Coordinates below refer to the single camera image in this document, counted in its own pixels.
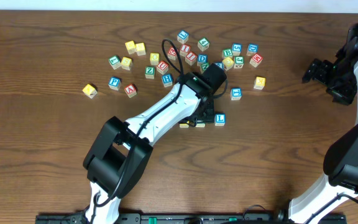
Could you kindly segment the green R block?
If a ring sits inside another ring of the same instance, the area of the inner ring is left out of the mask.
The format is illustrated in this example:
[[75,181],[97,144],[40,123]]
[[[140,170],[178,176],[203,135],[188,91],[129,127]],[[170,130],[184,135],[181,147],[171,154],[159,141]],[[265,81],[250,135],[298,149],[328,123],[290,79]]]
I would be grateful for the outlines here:
[[206,124],[205,123],[197,123],[196,124],[196,128],[204,128],[206,126]]

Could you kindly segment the blue 1 block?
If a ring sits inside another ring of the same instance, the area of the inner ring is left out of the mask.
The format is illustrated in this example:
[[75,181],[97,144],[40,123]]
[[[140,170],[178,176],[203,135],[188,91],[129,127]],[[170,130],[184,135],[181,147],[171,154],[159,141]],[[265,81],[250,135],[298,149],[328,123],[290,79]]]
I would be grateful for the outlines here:
[[224,126],[226,124],[226,115],[224,113],[215,114],[214,124],[216,126]]

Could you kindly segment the yellow G block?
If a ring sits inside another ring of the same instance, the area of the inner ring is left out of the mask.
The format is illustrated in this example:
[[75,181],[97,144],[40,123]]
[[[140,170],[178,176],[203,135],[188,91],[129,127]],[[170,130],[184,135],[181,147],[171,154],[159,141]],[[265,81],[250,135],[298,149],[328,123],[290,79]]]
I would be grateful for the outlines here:
[[225,71],[230,70],[234,66],[234,61],[230,57],[226,57],[222,60]]

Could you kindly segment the yellow O block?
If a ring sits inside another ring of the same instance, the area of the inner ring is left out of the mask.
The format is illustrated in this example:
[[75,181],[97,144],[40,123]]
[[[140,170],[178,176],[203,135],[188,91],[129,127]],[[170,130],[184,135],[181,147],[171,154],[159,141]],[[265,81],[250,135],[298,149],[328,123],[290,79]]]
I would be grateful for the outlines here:
[[189,128],[190,126],[188,124],[185,123],[180,123],[180,128]]

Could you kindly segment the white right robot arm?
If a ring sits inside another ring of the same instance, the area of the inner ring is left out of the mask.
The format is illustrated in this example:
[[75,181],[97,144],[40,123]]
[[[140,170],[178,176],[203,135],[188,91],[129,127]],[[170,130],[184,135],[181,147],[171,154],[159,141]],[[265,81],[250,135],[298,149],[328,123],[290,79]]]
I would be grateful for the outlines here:
[[325,85],[336,103],[350,105],[355,101],[356,122],[327,150],[319,179],[290,200],[287,212],[278,216],[289,223],[319,223],[346,200],[358,204],[358,23],[349,28],[335,62],[312,61],[302,78],[304,83],[311,80]]

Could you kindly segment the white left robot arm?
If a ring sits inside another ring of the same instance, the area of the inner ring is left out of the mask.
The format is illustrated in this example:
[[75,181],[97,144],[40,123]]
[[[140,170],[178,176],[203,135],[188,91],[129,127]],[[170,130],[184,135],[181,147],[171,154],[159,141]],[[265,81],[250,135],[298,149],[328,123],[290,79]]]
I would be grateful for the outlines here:
[[224,69],[212,64],[201,74],[181,74],[171,91],[143,113],[107,120],[83,161],[92,193],[86,221],[114,223],[121,199],[142,177],[154,144],[176,124],[213,123],[216,91],[226,84]]

